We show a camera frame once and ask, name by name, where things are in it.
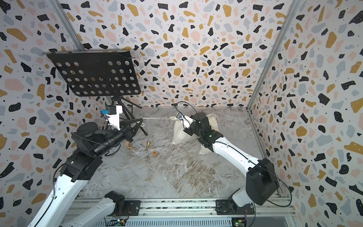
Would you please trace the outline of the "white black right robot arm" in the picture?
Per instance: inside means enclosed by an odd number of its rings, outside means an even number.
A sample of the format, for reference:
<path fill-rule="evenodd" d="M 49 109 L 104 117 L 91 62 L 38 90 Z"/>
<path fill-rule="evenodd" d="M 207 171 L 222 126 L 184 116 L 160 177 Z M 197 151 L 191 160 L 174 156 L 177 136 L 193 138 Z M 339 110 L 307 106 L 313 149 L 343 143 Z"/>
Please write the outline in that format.
<path fill-rule="evenodd" d="M 250 203 L 263 205 L 265 202 L 278 207 L 291 205 L 292 195 L 287 205 L 279 205 L 269 200 L 280 188 L 279 183 L 288 187 L 282 179 L 277 177 L 274 164 L 270 160 L 253 157 L 233 145 L 222 133 L 212 129 L 208 117 L 203 112 L 191 117 L 179 113 L 177 119 L 182 123 L 185 133 L 190 136 L 195 135 L 203 147 L 228 160 L 245 176 L 245 187 L 238 189 L 230 196 L 232 205 L 238 208 Z"/>

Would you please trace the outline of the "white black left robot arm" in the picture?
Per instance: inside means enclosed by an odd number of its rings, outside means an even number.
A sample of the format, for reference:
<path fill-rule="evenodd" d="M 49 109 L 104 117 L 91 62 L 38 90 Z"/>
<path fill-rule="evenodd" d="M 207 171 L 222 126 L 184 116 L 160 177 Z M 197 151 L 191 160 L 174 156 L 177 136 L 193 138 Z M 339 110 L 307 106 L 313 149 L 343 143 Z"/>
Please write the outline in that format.
<path fill-rule="evenodd" d="M 101 218 L 125 211 L 125 197 L 111 191 L 94 207 L 72 221 L 62 223 L 79 192 L 93 177 L 103 162 L 103 155 L 124 141 L 132 142 L 143 119 L 119 123 L 120 130 L 101 130 L 94 122 L 82 124 L 72 134 L 77 148 L 53 177 L 53 189 L 39 212 L 30 222 L 31 227 L 88 227 Z"/>

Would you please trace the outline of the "cream drawstring soil bag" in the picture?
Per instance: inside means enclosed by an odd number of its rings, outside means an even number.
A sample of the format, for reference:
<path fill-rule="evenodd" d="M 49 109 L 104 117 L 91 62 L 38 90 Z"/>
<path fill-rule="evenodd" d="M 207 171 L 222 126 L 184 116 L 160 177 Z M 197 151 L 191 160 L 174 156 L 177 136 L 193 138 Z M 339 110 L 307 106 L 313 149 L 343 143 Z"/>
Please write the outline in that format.
<path fill-rule="evenodd" d="M 173 129 L 172 144 L 176 145 L 197 139 L 196 135 L 190 136 L 184 132 L 183 125 L 181 124 L 180 121 L 177 120 L 176 117 L 174 117 L 173 120 L 175 120 L 175 124 Z"/>

